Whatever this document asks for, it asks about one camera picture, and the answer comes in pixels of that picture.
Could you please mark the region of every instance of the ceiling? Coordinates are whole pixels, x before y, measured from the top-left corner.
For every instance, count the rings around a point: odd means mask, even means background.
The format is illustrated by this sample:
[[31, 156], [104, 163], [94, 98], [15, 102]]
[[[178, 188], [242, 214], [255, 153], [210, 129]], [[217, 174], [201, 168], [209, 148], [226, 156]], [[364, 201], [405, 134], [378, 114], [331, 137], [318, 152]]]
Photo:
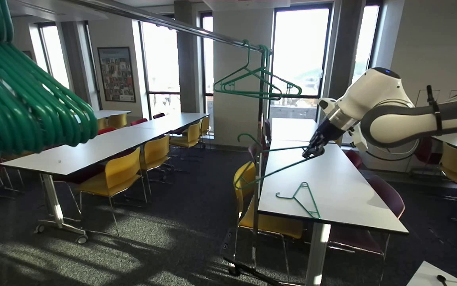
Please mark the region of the ceiling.
[[[191, 0], [118, 0], [129, 7], [171, 7], [175, 2], [191, 2]], [[96, 12], [82, 5], [75, 5], [64, 0], [9, 0], [9, 9], [12, 17], [34, 17], [47, 21], [93, 21], [107, 20], [107, 15]]]

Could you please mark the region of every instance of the framed picture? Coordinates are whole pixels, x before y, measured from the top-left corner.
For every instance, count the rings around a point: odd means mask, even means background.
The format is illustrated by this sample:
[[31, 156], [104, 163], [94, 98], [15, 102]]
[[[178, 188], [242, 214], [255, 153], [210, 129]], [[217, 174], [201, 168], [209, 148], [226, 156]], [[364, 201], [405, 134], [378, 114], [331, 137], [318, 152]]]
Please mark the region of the framed picture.
[[131, 50], [99, 48], [102, 85], [107, 102], [136, 102]]

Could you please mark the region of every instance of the dark carpet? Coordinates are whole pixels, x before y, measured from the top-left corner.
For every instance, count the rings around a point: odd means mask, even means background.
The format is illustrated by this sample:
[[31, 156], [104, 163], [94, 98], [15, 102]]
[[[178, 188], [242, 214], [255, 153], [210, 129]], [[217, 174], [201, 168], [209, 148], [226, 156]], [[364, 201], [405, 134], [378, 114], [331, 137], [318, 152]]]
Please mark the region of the dark carpet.
[[[251, 276], [228, 274], [225, 257], [234, 250], [234, 172], [250, 158], [245, 152], [188, 150], [177, 153], [175, 172], [167, 183], [153, 183], [153, 196], [142, 202], [136, 185], [128, 199], [117, 201], [121, 237], [117, 236], [105, 199], [86, 198], [83, 226], [88, 244], [79, 236], [45, 230], [37, 222], [48, 215], [40, 180], [25, 172], [25, 187], [10, 171], [20, 195], [0, 190], [0, 285], [267, 285]], [[407, 202], [405, 226], [410, 236], [394, 236], [388, 260], [363, 253], [329, 252], [324, 285], [407, 285], [423, 261], [457, 277], [457, 204], [442, 198], [453, 193], [443, 180], [378, 174], [401, 191]], [[58, 185], [66, 217], [80, 218], [66, 185]], [[309, 245], [290, 242], [291, 274], [286, 274], [280, 239], [242, 233], [239, 258], [264, 276], [301, 282]]]

